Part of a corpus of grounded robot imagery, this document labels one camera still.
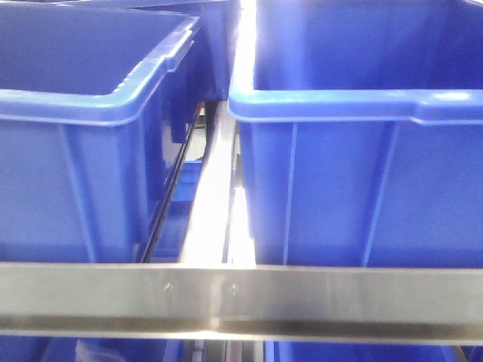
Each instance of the metal shelf frame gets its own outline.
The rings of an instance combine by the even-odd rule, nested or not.
[[[483,269],[222,263],[235,134],[220,103],[180,263],[2,262],[0,333],[483,345]]]

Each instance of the metal rack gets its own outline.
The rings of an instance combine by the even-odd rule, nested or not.
[[[220,103],[180,263],[0,263],[0,333],[483,345],[480,269],[222,263],[235,134]]]

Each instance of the bin rim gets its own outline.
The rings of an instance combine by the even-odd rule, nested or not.
[[[0,6],[58,8],[61,11],[138,12],[151,17],[179,17],[180,23],[163,38],[109,94],[64,94],[0,88],[0,119],[38,123],[121,126],[137,119],[152,93],[168,72],[192,47],[200,29],[199,17],[170,11],[77,8],[48,3],[2,1]]]
[[[204,4],[209,2],[230,2],[232,0],[71,0],[64,4],[92,6],[96,8],[150,8],[153,6]]]
[[[483,124],[483,90],[259,90],[254,86],[256,5],[241,11],[228,110],[242,122],[411,121]]]

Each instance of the blue plastic bin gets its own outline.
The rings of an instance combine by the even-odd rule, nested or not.
[[[451,347],[266,342],[265,362],[457,362]]]
[[[0,259],[134,261],[195,118],[198,19],[0,13]]]
[[[232,70],[232,44],[239,15],[239,0],[74,0],[74,5],[102,8],[136,8],[149,11],[177,11],[200,17],[200,54],[197,63],[201,101],[228,97]]]
[[[0,362],[179,362],[180,340],[0,336]]]
[[[257,261],[482,267],[481,59],[481,2],[246,10],[229,109]]]

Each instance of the blue crate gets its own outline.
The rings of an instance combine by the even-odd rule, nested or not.
[[[177,11],[200,17],[198,83],[200,100],[225,100],[232,70],[239,0],[74,0],[69,4],[102,8]]]
[[[198,107],[198,18],[0,12],[0,259],[134,261]]]
[[[0,336],[0,362],[178,362],[180,340]]]
[[[265,362],[457,362],[451,347],[266,342]]]
[[[483,4],[272,0],[254,17],[229,109],[257,261],[482,267]]]

